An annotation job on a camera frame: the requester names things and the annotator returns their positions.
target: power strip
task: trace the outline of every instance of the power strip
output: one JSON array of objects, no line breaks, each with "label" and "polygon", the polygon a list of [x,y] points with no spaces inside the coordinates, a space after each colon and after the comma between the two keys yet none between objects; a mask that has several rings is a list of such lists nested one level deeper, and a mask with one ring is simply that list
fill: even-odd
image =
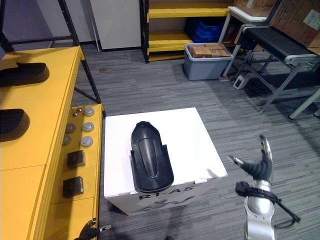
[{"label": "power strip", "polygon": [[235,89],[237,89],[237,90],[243,89],[247,85],[248,81],[249,81],[248,78],[246,78],[246,77],[244,77],[242,75],[239,75],[236,78],[236,80],[235,80],[235,82],[233,84],[233,87]]}]

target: yellow workbench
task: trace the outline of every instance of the yellow workbench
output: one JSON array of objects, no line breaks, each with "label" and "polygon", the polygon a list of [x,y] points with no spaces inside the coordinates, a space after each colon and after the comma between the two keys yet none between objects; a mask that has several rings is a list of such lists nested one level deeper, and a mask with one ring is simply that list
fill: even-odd
[{"label": "yellow workbench", "polygon": [[79,46],[8,52],[0,70],[19,63],[46,63],[41,83],[3,87],[1,109],[23,109],[26,133],[0,143],[1,239],[43,239],[52,188],[80,60]]},{"label": "yellow workbench", "polygon": [[[88,220],[98,217],[103,108],[101,104],[81,108],[93,108],[95,113],[93,116],[85,116],[83,113],[73,116],[73,111],[76,112],[77,108],[73,107],[73,111],[69,111],[67,123],[73,123],[75,131],[69,134],[71,142],[61,148],[45,223],[46,240],[73,240],[79,237]],[[86,122],[93,123],[93,131],[81,130]],[[90,147],[80,145],[80,139],[84,136],[92,137],[93,144]],[[67,154],[79,150],[84,152],[85,166],[68,168]],[[83,194],[64,198],[63,181],[79,176],[83,179]]]}]

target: white box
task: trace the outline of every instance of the white box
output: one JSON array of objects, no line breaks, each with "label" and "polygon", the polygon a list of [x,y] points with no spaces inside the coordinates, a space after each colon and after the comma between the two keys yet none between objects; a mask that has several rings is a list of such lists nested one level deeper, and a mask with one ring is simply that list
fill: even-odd
[{"label": "white box", "polygon": [[[135,190],[131,134],[141,121],[158,129],[162,144],[167,145],[174,181],[162,192]],[[213,189],[213,179],[227,176],[195,107],[108,116],[104,151],[104,197],[127,215],[186,205]]]}]

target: conveyor belt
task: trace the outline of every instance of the conveyor belt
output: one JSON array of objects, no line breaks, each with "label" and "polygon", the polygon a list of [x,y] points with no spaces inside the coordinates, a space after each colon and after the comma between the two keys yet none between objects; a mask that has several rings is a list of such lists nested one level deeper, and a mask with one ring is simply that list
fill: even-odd
[{"label": "conveyor belt", "polygon": [[316,61],[318,56],[273,27],[245,27],[244,35],[286,64]]}]

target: gray carpet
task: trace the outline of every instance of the gray carpet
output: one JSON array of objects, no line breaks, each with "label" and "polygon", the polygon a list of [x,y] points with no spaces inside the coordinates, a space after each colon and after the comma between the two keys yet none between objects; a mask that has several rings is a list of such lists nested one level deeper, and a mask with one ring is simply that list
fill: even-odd
[{"label": "gray carpet", "polygon": [[[320,119],[312,115],[319,100],[296,120],[288,119],[317,90],[318,77],[307,72],[298,82],[311,79],[310,84],[299,89],[293,84],[260,114],[257,106],[265,103],[267,92],[252,87],[236,90],[227,79],[188,81],[182,71],[183,59],[145,64],[140,50],[97,52],[93,45],[83,49],[108,116],[196,107],[228,172],[199,202],[129,217],[104,199],[102,150],[99,224],[113,228],[99,239],[163,240],[168,235],[175,240],[243,239],[244,199],[236,195],[235,185],[252,179],[229,162],[227,155],[259,161],[259,134],[268,137],[273,150],[274,193],[302,218],[291,228],[277,230],[278,239],[320,239]],[[76,86],[91,93],[82,67],[79,69]],[[271,63],[266,73],[277,79],[288,70]],[[74,99],[81,105],[92,104],[77,92]],[[275,208],[274,222],[288,218],[280,207]]]}]

